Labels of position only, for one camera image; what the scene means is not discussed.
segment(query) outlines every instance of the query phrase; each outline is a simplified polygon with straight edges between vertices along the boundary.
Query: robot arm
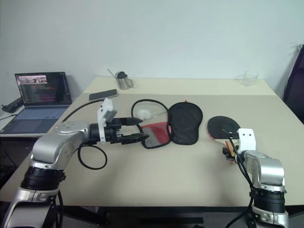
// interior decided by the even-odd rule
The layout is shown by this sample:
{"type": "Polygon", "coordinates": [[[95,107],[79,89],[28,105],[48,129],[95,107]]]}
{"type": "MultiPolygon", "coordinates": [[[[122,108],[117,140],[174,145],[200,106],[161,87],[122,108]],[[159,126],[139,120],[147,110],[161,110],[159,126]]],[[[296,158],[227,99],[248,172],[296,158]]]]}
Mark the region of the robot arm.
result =
{"type": "Polygon", "coordinates": [[[257,227],[267,227],[267,223],[288,228],[284,199],[285,178],[281,162],[256,150],[252,129],[240,128],[238,135],[237,153],[243,159],[247,172],[252,174],[250,196],[254,199],[252,213],[257,227]]]}
{"type": "Polygon", "coordinates": [[[3,228],[53,227],[55,216],[50,220],[46,218],[56,215],[54,199],[60,182],[66,178],[64,169],[79,146],[84,143],[96,144],[101,139],[111,143],[136,143],[148,137],[142,133],[121,134],[119,130],[122,125],[135,125],[142,120],[114,118],[116,113],[112,101],[105,99],[98,111],[98,123],[63,122],[36,141],[30,166],[7,210],[3,228]]]}

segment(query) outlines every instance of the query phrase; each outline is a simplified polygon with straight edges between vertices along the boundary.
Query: glass cup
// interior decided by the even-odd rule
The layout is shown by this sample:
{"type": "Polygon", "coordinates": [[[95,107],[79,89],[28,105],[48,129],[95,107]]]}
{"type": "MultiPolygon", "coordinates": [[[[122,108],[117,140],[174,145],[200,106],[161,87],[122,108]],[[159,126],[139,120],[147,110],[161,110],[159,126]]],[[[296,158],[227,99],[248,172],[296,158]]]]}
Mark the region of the glass cup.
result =
{"type": "Polygon", "coordinates": [[[242,85],[244,86],[252,86],[256,83],[258,77],[257,71],[245,71],[243,75],[242,85]]]}

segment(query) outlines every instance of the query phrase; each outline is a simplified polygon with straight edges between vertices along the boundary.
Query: laptop screen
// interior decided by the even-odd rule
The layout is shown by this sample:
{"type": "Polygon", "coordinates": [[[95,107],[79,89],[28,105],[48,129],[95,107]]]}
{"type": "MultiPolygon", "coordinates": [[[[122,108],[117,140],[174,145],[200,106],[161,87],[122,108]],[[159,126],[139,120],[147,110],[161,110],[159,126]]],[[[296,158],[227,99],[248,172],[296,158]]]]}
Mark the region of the laptop screen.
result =
{"type": "Polygon", "coordinates": [[[19,91],[27,105],[70,105],[65,72],[15,74],[19,91]]]}

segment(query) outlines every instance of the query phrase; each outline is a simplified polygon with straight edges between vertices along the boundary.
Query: ping pong paddle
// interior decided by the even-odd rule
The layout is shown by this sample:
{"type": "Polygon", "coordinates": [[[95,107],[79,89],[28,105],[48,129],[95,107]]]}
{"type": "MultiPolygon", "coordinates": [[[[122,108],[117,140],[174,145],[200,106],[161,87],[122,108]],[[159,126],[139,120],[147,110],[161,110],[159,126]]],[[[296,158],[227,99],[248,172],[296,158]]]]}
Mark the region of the ping pong paddle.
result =
{"type": "Polygon", "coordinates": [[[207,123],[207,131],[211,139],[228,147],[232,157],[235,156],[233,147],[229,141],[228,136],[223,133],[223,129],[230,134],[232,142],[238,144],[237,130],[240,128],[237,122],[226,116],[215,116],[209,119],[207,123]]]}

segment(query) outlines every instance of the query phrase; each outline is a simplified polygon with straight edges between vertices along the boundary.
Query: black smartphone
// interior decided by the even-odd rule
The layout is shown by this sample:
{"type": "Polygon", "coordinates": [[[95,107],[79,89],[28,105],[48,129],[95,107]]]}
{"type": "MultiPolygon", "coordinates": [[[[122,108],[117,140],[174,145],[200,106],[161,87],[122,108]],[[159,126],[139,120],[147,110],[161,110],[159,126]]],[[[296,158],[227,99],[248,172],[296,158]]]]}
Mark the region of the black smartphone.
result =
{"type": "Polygon", "coordinates": [[[114,96],[117,96],[117,90],[111,89],[111,90],[107,90],[107,91],[103,91],[103,92],[99,92],[99,93],[95,93],[95,94],[90,94],[89,100],[93,101],[93,100],[97,100],[97,99],[109,98],[109,97],[114,97],[114,96]]]}

